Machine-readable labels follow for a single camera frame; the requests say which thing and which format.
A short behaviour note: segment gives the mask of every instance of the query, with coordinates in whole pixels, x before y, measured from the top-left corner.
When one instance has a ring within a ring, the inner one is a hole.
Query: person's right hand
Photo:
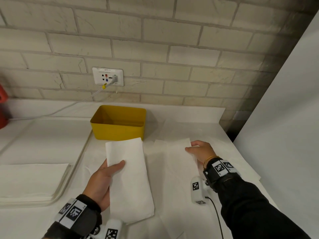
[[[190,143],[192,147],[185,148],[186,152],[189,152],[191,154],[194,154],[197,160],[203,164],[205,160],[211,156],[217,156],[214,152],[212,146],[208,142],[203,142],[200,140],[196,140]]]

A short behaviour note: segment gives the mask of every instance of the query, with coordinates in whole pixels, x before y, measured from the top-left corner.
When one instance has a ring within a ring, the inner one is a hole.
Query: wall socket plate
[[[123,70],[122,69],[106,69],[106,68],[92,68],[94,82],[97,85],[109,84],[112,81],[113,75],[117,75],[117,82],[114,86],[124,86]]]

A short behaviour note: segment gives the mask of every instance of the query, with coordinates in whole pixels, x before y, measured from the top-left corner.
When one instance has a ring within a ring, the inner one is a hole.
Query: yellow plastic container
[[[146,110],[142,108],[102,105],[91,119],[96,139],[122,141],[144,138]]]

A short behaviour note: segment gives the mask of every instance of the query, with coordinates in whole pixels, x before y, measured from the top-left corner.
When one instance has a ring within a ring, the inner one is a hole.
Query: bracelet
[[[203,169],[205,169],[205,163],[206,163],[206,161],[209,160],[210,158],[220,158],[220,157],[217,156],[217,155],[208,157],[208,158],[204,161],[204,163],[203,163]]]

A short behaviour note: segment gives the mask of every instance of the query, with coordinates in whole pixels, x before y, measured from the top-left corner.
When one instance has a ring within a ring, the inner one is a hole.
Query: brick wall
[[[85,99],[92,67],[124,87],[93,101],[225,107],[239,130],[317,12],[316,0],[0,0],[11,97]]]

